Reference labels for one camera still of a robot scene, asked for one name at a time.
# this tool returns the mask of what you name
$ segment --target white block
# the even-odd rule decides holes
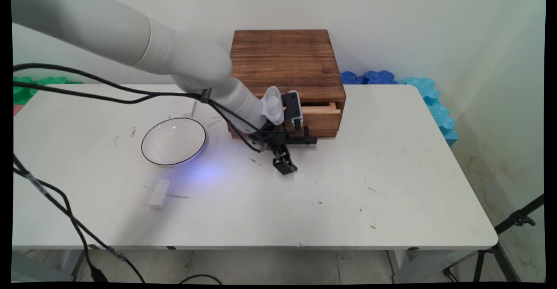
[[[153,209],[162,209],[170,187],[171,182],[168,180],[159,180],[155,186],[155,190],[153,190],[149,206]]]
[[[193,117],[193,112],[195,111],[195,107],[197,106],[196,99],[185,99],[184,105],[184,117]]]

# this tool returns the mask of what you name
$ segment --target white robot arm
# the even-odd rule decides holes
[[[274,166],[283,174],[297,170],[286,149],[288,140],[297,144],[317,142],[309,137],[307,127],[306,137],[298,140],[288,139],[284,132],[274,134],[280,130],[285,113],[286,119],[301,128],[297,92],[281,95],[276,87],[270,87],[261,100],[257,99],[232,77],[232,61],[216,42],[173,30],[115,0],[12,0],[12,22],[142,71],[171,75],[185,92],[201,94],[211,89],[211,100],[259,130],[223,112],[253,141],[268,145],[275,154]]]

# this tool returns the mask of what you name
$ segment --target bowl rim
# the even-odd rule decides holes
[[[185,159],[185,160],[183,160],[183,161],[180,161],[180,162],[177,162],[177,163],[172,163],[172,164],[159,164],[159,163],[153,162],[152,160],[149,160],[149,159],[147,158],[147,156],[145,156],[145,153],[143,152],[143,142],[145,142],[145,138],[147,137],[147,135],[149,134],[149,132],[151,132],[151,130],[155,129],[155,127],[159,126],[159,125],[162,124],[163,122],[167,122],[167,121],[171,121],[171,120],[191,120],[191,121],[197,122],[197,124],[199,124],[199,126],[201,126],[201,128],[203,129],[203,144],[201,145],[201,147],[199,148],[199,150],[197,150],[197,152],[195,152],[195,154],[193,154],[192,156],[190,156],[189,158],[187,158],[187,159]],[[144,157],[146,160],[148,160],[149,162],[151,162],[151,163],[153,163],[153,164],[155,164],[155,165],[159,165],[159,166],[173,166],[173,165],[181,164],[181,163],[183,163],[183,162],[185,162],[185,161],[187,161],[187,160],[192,159],[192,158],[193,158],[194,156],[196,156],[197,153],[199,153],[199,152],[201,151],[201,149],[205,146],[205,142],[207,142],[207,131],[205,130],[205,127],[203,127],[203,124],[201,124],[201,122],[199,122],[199,121],[197,121],[197,120],[195,120],[195,119],[193,119],[193,118],[188,118],[188,117],[175,117],[175,118],[171,118],[171,119],[169,119],[169,120],[161,121],[161,122],[159,122],[159,124],[156,124],[156,125],[153,126],[151,129],[149,129],[149,131],[147,131],[147,133],[145,134],[145,136],[143,136],[143,140],[141,141],[141,154],[143,155],[143,157]]]

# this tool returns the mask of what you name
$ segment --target table leg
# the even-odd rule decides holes
[[[74,277],[12,251],[12,280],[19,282],[73,281]]]
[[[408,261],[406,264],[400,264],[398,262],[393,263],[393,282],[394,283],[413,283],[428,279],[434,275],[434,273],[441,272],[445,267],[451,265],[452,263],[458,261],[458,259],[464,257],[470,250],[464,251],[454,251],[454,250],[414,250],[418,251],[418,255],[415,259]],[[403,257],[401,253],[394,256],[396,259]]]
[[[406,250],[388,250],[387,254],[390,260],[390,267],[393,269],[393,275],[398,273],[402,266],[408,265],[410,260],[406,255]]]
[[[55,269],[59,269],[66,274],[73,275],[78,267],[78,263],[82,258],[83,250],[64,250],[61,256],[61,261],[54,265]]]

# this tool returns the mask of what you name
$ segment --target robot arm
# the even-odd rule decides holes
[[[183,91],[211,99],[261,128],[262,102],[232,76],[216,42],[175,31],[115,0],[12,0],[12,21],[149,73],[171,75]],[[245,134],[252,128],[225,113]]]

